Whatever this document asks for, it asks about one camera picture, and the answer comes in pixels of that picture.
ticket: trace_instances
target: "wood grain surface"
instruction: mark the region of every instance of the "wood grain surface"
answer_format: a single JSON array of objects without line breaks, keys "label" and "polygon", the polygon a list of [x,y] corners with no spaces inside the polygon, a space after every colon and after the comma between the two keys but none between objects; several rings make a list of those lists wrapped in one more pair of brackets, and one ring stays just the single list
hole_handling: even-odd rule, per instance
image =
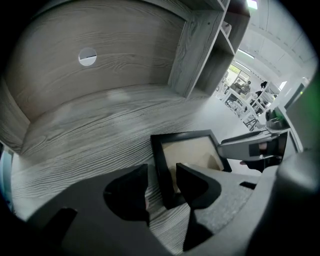
[{"label": "wood grain surface", "polygon": [[[184,24],[175,14],[143,1],[67,2],[29,24],[4,78],[31,121],[101,90],[167,84]],[[78,61],[85,47],[97,53],[91,66]]]},{"label": "wood grain surface", "polygon": [[181,253],[190,208],[163,206],[150,135],[211,129],[221,142],[240,130],[238,122],[220,100],[196,89],[185,99],[168,86],[129,86],[67,102],[30,125],[22,155],[13,159],[16,214],[25,220],[77,181],[147,163],[150,229],[171,252]]},{"label": "wood grain surface", "polygon": [[225,6],[220,0],[180,0],[191,10],[224,11]]},{"label": "wood grain surface", "polygon": [[204,69],[196,83],[196,87],[211,96],[228,70],[234,55],[214,47]]},{"label": "wood grain surface", "polygon": [[[65,4],[71,1],[78,1],[78,0],[51,0],[46,3],[35,15],[34,18],[42,14],[43,12],[48,11],[51,8],[54,8],[58,5]],[[190,19],[191,10],[182,3],[180,0],[139,0],[142,2],[147,2],[159,7],[162,7],[175,15],[183,18],[184,20],[188,21]]]},{"label": "wood grain surface", "polygon": [[29,124],[0,77],[0,141],[19,154]]},{"label": "wood grain surface", "polygon": [[188,97],[209,57],[218,36],[224,12],[194,11],[185,24],[172,66],[168,84]]}]

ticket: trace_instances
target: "shelf compartment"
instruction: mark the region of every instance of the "shelf compartment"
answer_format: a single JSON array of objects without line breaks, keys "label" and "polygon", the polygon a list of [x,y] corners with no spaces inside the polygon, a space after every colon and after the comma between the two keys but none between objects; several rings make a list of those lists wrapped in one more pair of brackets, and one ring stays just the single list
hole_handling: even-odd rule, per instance
[{"label": "shelf compartment", "polygon": [[222,27],[220,28],[214,47],[224,50],[233,56],[235,55],[234,48]]},{"label": "shelf compartment", "polygon": [[233,54],[216,47],[215,44],[195,87],[211,96],[220,84],[233,59]]},{"label": "shelf compartment", "polygon": [[223,4],[223,6],[226,8],[229,4],[230,0],[221,0],[221,3]]},{"label": "shelf compartment", "polygon": [[224,21],[231,25],[231,32],[228,39],[235,53],[247,30],[249,20],[250,13],[246,0],[230,0]]},{"label": "shelf compartment", "polygon": [[183,97],[192,92],[220,32],[223,11],[197,10],[186,22],[168,84]]}]

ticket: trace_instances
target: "black plastic object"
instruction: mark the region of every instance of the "black plastic object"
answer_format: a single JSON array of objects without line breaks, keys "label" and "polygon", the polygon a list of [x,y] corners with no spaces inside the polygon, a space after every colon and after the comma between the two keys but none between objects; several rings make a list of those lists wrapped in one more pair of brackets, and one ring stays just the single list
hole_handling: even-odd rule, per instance
[{"label": "black plastic object", "polygon": [[63,237],[50,241],[57,244],[57,238],[61,238],[60,246],[69,255],[168,256],[171,254],[148,228],[148,213],[142,209],[147,186],[146,164],[88,178],[51,199],[31,216],[28,224],[50,237],[54,230],[50,222],[59,225],[58,212],[66,207],[77,214],[72,221],[63,217],[68,224],[61,229]]},{"label": "black plastic object", "polygon": [[60,209],[44,227],[42,233],[53,243],[60,244],[76,215],[75,209]]},{"label": "black plastic object", "polygon": [[251,190],[254,190],[256,188],[256,185],[257,184],[254,184],[254,183],[251,183],[251,182],[248,182],[248,181],[244,181],[244,182],[240,183],[240,186],[248,188],[248,189],[251,189]]},{"label": "black plastic object", "polygon": [[176,181],[192,210],[209,207],[221,194],[218,181],[181,163],[176,164]]},{"label": "black plastic object", "polygon": [[250,156],[273,155],[273,157],[265,158],[258,161],[244,161],[248,168],[258,170],[262,173],[265,168],[280,165],[285,154],[288,136],[288,132],[284,132],[281,133],[277,138],[266,142],[267,148],[265,150],[259,149],[258,143],[250,144]]},{"label": "black plastic object", "polygon": [[148,187],[146,164],[113,180],[106,186],[103,197],[114,214],[126,221],[145,221],[149,226],[145,193]]},{"label": "black plastic object", "polygon": [[214,234],[209,229],[197,222],[195,211],[191,210],[188,229],[183,243],[183,251],[186,252],[198,245],[201,245],[213,235]]},{"label": "black plastic object", "polygon": [[[184,204],[186,200],[184,199],[182,194],[175,193],[173,181],[167,166],[166,157],[163,151],[162,144],[169,142],[184,141],[189,139],[196,139],[200,137],[209,137],[213,146],[217,150],[217,146],[219,145],[219,143],[211,130],[197,130],[171,134],[159,134],[151,135],[150,137],[161,196],[163,204],[167,209],[172,209],[174,207],[180,206]],[[220,157],[220,160],[223,164],[223,171],[230,173],[232,169],[227,159]]]},{"label": "black plastic object", "polygon": [[[266,210],[250,242],[248,255],[315,253],[320,228],[320,152],[303,152],[278,169]],[[272,246],[265,246],[266,241]]]},{"label": "black plastic object", "polygon": [[183,243],[183,251],[202,244],[209,239],[213,233],[205,226],[197,222],[194,210],[208,208],[220,196],[222,188],[218,181],[198,171],[176,164],[177,185],[190,206],[190,217],[188,229]]}]

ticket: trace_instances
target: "black frame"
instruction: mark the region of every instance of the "black frame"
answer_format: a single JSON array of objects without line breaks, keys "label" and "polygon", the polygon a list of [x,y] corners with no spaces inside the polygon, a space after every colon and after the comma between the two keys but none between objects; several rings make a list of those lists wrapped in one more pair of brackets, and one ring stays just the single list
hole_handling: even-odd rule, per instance
[{"label": "black frame", "polygon": [[[200,137],[209,137],[214,145],[215,150],[218,152],[219,143],[211,130],[197,130],[150,136],[155,163],[155,170],[158,177],[162,200],[164,206],[168,210],[186,203],[186,200],[184,199],[181,193],[175,193],[175,190],[173,188],[173,181],[167,166],[166,157],[162,144],[184,141],[189,139],[196,139]],[[223,172],[231,173],[232,169],[227,159],[221,156],[220,159],[224,167]]]}]

